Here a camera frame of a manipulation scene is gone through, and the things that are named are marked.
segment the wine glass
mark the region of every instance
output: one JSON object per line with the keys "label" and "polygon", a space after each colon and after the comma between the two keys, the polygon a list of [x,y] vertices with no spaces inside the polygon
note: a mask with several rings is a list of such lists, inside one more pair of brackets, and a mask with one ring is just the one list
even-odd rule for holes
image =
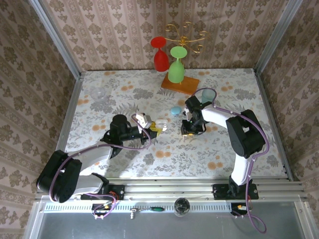
{"label": "wine glass", "polygon": [[170,50],[170,54],[176,58],[169,68],[168,79],[173,83],[180,83],[184,79],[184,65],[180,61],[187,55],[187,50],[182,46],[175,46]]}
{"label": "wine glass", "polygon": [[151,45],[154,48],[158,48],[158,52],[154,56],[154,65],[155,70],[157,71],[166,71],[169,68],[168,56],[165,52],[163,52],[160,48],[164,47],[166,44],[166,40],[162,36],[157,36],[152,39]]}

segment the light blue object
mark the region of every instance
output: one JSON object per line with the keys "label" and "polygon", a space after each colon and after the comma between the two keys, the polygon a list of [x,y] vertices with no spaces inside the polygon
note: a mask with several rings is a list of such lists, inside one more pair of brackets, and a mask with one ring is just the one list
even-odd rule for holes
{"label": "light blue object", "polygon": [[201,94],[201,102],[206,103],[208,101],[212,101],[214,97],[216,96],[215,92],[209,89],[203,90],[203,93]]}
{"label": "light blue object", "polygon": [[179,106],[174,106],[170,109],[170,113],[175,116],[178,115],[181,112],[181,107]]}

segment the table surface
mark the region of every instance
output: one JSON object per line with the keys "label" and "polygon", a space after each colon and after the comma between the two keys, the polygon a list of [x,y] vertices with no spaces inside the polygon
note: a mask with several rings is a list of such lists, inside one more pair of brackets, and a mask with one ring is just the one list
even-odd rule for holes
{"label": "table surface", "polygon": [[[180,106],[189,97],[160,87],[166,72],[155,70],[86,72],[75,110],[66,150],[79,150],[99,141],[109,128],[112,117],[144,112],[152,120],[167,119],[168,130],[152,140],[148,150],[122,152],[103,160],[82,174],[96,172],[107,177],[228,177],[234,166],[235,153],[228,132],[214,123],[207,124],[203,135],[183,138],[180,133],[182,114],[173,116],[170,108]],[[252,175],[286,177],[267,113],[252,69],[191,69],[185,75],[199,79],[198,88],[217,90],[216,105],[241,112],[254,111],[270,142],[270,151],[258,158]],[[96,99],[96,88],[105,97]],[[126,146],[140,147],[138,140]]]}

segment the orange wooden block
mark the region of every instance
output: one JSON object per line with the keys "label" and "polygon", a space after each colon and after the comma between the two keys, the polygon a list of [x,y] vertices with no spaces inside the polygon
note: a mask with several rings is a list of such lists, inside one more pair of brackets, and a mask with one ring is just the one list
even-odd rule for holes
{"label": "orange wooden block", "polygon": [[173,83],[168,79],[168,73],[166,74],[162,88],[169,89],[171,91],[177,91],[184,94],[192,95],[196,90],[199,83],[199,79],[184,76],[184,80],[180,83]]}

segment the gray floor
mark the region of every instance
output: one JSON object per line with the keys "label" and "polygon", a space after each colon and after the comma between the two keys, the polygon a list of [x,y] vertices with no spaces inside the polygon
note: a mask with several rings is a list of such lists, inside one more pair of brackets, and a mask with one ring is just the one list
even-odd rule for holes
{"label": "gray floor", "polygon": [[292,203],[255,203],[254,215],[264,220],[268,232],[261,235],[249,219],[230,214],[113,213],[104,220],[91,214],[45,214],[39,239],[303,239],[301,225]]}

